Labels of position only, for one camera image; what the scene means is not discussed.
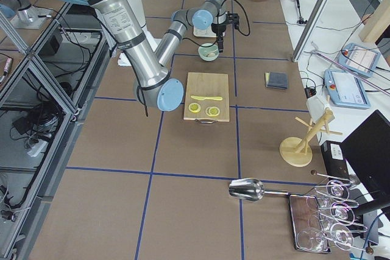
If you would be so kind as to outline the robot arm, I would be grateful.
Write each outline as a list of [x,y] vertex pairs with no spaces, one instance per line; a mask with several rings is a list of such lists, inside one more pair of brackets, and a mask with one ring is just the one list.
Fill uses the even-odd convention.
[[172,14],[169,29],[154,49],[128,0],[62,1],[88,5],[102,15],[118,49],[133,68],[137,99],[145,108],[156,107],[161,111],[175,110],[183,99],[182,83],[171,78],[171,72],[165,64],[173,56],[187,30],[190,27],[205,30],[226,20],[224,0],[205,0],[200,7],[178,10]]

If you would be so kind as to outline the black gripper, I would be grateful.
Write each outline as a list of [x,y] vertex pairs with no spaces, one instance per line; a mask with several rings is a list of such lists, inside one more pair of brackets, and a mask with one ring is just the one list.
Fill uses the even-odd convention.
[[218,38],[218,52],[224,51],[224,32],[226,31],[227,25],[229,24],[229,19],[227,13],[223,13],[222,15],[216,16],[211,24],[211,30],[216,34]]

